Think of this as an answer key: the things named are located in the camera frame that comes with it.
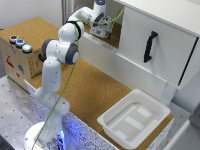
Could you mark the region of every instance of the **brown box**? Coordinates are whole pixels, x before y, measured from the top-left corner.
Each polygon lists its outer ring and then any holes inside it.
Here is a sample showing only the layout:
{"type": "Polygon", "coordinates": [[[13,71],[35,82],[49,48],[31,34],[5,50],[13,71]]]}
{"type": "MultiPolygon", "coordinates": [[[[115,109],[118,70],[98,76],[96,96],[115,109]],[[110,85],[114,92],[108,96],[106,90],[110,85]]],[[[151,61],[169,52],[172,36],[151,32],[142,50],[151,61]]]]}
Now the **brown box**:
{"type": "Polygon", "coordinates": [[[43,62],[38,55],[42,53],[42,44],[48,38],[57,39],[58,28],[39,17],[0,31],[0,50],[6,74],[25,90],[28,89],[24,79],[28,81],[42,71],[43,62]],[[31,45],[32,53],[25,54],[10,44],[12,35],[17,35],[31,45]]]}

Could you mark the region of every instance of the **door handle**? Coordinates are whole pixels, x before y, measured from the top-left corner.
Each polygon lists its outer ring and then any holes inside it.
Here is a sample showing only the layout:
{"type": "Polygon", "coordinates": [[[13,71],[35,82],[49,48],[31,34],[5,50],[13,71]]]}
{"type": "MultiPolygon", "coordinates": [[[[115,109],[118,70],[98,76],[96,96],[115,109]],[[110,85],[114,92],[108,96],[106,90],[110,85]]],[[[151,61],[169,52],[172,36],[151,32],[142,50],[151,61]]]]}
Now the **door handle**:
{"type": "Polygon", "coordinates": [[[158,33],[154,32],[154,31],[151,32],[151,35],[149,36],[149,39],[147,41],[146,50],[144,53],[144,63],[147,63],[152,58],[150,56],[152,42],[153,42],[153,39],[157,36],[158,36],[158,33]]]}

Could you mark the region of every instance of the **white tray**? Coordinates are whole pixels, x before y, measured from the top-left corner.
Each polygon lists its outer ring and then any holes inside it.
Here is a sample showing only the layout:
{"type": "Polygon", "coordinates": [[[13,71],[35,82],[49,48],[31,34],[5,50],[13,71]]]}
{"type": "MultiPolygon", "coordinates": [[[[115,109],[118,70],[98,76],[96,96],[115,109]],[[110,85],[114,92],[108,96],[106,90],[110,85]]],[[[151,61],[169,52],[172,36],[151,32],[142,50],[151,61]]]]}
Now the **white tray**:
{"type": "Polygon", "coordinates": [[[152,97],[133,90],[97,120],[122,147],[136,149],[169,113],[169,108],[152,97]]]}

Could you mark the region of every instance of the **white cabinet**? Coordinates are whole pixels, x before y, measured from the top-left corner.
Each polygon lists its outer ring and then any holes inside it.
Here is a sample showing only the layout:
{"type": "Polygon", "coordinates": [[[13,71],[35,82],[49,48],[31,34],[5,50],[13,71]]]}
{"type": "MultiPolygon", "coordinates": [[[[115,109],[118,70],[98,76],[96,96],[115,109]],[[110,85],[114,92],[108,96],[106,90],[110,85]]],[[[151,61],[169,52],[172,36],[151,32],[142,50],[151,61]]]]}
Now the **white cabinet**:
{"type": "Polygon", "coordinates": [[[196,36],[141,12],[128,7],[124,10],[119,54],[175,85],[182,80],[196,41],[196,36]],[[158,36],[147,48],[152,31],[158,36]],[[145,63],[148,50],[152,58],[145,63]]]}

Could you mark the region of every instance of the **robotic arm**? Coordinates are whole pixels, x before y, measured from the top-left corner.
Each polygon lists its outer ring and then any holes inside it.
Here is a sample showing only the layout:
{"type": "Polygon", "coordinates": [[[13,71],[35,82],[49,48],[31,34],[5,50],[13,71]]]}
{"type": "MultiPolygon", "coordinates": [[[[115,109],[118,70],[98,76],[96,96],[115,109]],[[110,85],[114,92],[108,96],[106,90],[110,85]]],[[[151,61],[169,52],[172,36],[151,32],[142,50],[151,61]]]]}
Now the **robotic arm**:
{"type": "MultiPolygon", "coordinates": [[[[59,98],[56,92],[61,87],[61,63],[72,65],[79,58],[78,47],[74,43],[77,40],[74,25],[78,31],[78,39],[84,33],[83,23],[81,21],[76,22],[79,19],[101,23],[109,22],[111,19],[106,16],[105,0],[95,0],[93,10],[85,6],[78,7],[68,18],[67,23],[60,28],[58,32],[59,40],[48,39],[44,42],[42,51],[47,59],[44,61],[42,69],[42,87],[36,90],[34,98],[48,109],[45,114],[46,118],[59,98]]],[[[90,23],[90,26],[92,32],[103,37],[105,31],[110,30],[111,25],[90,23]]],[[[55,141],[63,130],[62,116],[69,112],[69,108],[69,102],[61,98],[36,143],[38,149],[50,149],[49,144],[55,141]]]]}

